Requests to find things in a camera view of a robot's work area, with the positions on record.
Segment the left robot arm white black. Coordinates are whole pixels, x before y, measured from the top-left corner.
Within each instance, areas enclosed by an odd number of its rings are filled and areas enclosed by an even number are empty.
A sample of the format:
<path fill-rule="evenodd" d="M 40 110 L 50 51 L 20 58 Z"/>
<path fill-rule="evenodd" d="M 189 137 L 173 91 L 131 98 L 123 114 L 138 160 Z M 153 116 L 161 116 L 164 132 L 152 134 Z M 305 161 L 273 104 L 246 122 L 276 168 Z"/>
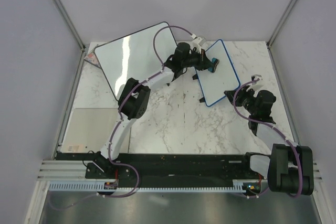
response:
<path fill-rule="evenodd" d="M 194 67 L 196 70 L 216 71 L 219 60 L 209 59 L 206 52 L 200 46 L 191 48 L 186 42 L 180 42 L 170 55 L 162 63 L 162 69 L 143 81 L 129 78 L 122 90 L 118 101 L 119 118 L 112 133 L 101 148 L 94 154 L 92 165 L 97 168 L 97 173 L 103 178 L 111 178 L 115 174 L 117 166 L 115 160 L 120 154 L 120 148 L 127 131 L 141 118 L 148 107 L 151 91 L 163 87 L 184 74 L 184 70 Z"/>

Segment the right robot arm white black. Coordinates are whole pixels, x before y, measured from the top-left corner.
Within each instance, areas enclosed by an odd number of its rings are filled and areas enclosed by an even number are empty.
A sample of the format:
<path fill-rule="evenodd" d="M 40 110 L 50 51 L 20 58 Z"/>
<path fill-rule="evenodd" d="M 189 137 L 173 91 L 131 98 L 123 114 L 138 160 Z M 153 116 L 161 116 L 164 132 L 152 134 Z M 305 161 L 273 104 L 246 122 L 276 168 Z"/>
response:
<path fill-rule="evenodd" d="M 268 187 L 291 197 L 312 195 L 314 191 L 313 153 L 308 146 L 295 145 L 279 129 L 271 116 L 276 97 L 268 90 L 255 94 L 251 82 L 238 90 L 225 91 L 236 113 L 248 121 L 253 135 L 271 150 L 266 171 Z"/>

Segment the blue framed small whiteboard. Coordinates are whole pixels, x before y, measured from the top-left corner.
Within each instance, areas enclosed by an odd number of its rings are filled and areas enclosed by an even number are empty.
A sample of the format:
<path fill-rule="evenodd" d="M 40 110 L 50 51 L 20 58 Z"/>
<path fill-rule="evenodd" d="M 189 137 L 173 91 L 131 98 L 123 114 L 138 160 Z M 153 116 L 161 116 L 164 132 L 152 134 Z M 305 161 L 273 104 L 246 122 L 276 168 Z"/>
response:
<path fill-rule="evenodd" d="M 225 91 L 238 89 L 241 82 L 223 40 L 215 41 L 205 52 L 208 58 L 219 60 L 214 73 L 196 71 L 205 105 L 211 107 L 226 97 Z"/>

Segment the blue whiteboard eraser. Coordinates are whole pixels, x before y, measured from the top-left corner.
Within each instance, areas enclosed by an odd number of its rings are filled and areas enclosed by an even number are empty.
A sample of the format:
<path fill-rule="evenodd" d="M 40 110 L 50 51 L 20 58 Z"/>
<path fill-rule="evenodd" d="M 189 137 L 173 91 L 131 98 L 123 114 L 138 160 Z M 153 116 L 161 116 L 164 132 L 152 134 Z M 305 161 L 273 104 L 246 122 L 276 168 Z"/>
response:
<path fill-rule="evenodd" d="M 217 58 L 212 58 L 212 63 L 211 66 L 208 68 L 208 71 L 214 73 L 216 71 L 218 64 L 219 60 Z"/>

